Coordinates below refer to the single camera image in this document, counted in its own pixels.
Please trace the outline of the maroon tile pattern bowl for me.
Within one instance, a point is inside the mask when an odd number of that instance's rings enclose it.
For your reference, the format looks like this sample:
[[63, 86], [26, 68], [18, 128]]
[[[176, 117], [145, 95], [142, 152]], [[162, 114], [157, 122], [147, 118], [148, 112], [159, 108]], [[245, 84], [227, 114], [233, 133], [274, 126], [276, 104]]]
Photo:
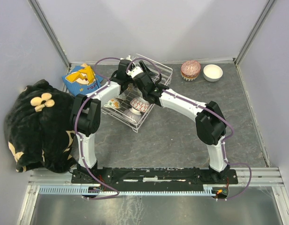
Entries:
[[134, 90], [134, 88], [135, 88], [134, 85], [132, 83], [130, 83], [127, 87], [127, 91], [132, 92]]

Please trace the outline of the white wire dish rack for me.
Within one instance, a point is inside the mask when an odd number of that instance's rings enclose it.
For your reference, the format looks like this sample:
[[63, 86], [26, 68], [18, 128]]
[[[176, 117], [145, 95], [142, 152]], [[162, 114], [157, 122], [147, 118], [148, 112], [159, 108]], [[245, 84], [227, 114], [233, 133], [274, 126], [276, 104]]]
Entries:
[[[154, 82], [158, 81], [159, 72], [161, 72], [160, 83], [169, 86], [172, 79], [172, 68], [152, 59], [149, 60], [158, 68], [156, 70], [149, 62], [145, 62], [145, 65], [154, 73], [152, 80]], [[153, 107], [153, 104], [143, 99], [141, 91], [130, 84], [121, 95], [109, 100], [101, 108], [101, 111], [103, 114], [107, 114], [124, 123], [137, 133]]]

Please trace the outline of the white bowl teal leaf pattern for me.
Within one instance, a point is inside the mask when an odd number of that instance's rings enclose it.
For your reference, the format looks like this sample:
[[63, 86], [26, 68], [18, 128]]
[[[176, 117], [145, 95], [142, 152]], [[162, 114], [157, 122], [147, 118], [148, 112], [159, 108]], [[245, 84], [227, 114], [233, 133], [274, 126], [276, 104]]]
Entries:
[[188, 77], [188, 76], [185, 76], [184, 74], [181, 74], [182, 78], [185, 80], [185, 81], [188, 81], [188, 82], [191, 82], [191, 81], [194, 81], [197, 77]]

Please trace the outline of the plain white ribbed bowl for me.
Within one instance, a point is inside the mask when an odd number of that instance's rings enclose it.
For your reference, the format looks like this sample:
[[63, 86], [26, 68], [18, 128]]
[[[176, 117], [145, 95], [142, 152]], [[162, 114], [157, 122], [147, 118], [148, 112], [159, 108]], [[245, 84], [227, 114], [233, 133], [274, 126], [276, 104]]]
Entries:
[[203, 76], [209, 82], [216, 82], [223, 76], [221, 67], [215, 64], [206, 65], [203, 69]]

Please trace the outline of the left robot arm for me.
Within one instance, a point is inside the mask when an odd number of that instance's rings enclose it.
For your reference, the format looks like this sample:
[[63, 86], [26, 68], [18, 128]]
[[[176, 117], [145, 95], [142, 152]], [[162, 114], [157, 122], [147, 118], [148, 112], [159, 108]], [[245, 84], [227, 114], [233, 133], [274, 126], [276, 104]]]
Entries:
[[95, 156], [95, 133], [100, 126], [101, 107], [110, 99], [122, 94], [129, 84], [135, 85], [145, 100], [151, 104], [159, 101], [162, 92], [158, 83], [151, 79], [151, 70], [145, 65], [155, 64], [144, 57], [133, 60], [120, 59], [117, 71], [106, 83], [89, 95], [78, 94], [75, 97], [70, 122], [79, 141], [78, 170], [82, 178], [93, 183], [98, 178], [97, 159]]

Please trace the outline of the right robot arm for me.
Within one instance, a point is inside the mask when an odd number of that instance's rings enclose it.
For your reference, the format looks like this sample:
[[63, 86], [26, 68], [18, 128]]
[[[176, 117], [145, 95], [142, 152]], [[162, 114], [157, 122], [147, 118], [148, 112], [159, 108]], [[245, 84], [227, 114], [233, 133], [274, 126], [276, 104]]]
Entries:
[[195, 122], [198, 138], [207, 145], [210, 179], [221, 183], [230, 169], [225, 153], [225, 135], [228, 123], [217, 103], [201, 103], [178, 94], [168, 86], [153, 82], [144, 72], [131, 76], [146, 101], [175, 110]]

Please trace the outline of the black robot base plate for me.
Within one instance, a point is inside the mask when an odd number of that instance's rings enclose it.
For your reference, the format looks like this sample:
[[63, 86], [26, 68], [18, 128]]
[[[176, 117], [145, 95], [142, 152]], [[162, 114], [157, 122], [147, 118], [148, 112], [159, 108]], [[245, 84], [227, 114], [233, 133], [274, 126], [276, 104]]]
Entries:
[[234, 169], [215, 172], [191, 168], [111, 168], [96, 169], [93, 175], [120, 192], [202, 191], [203, 185], [238, 184]]

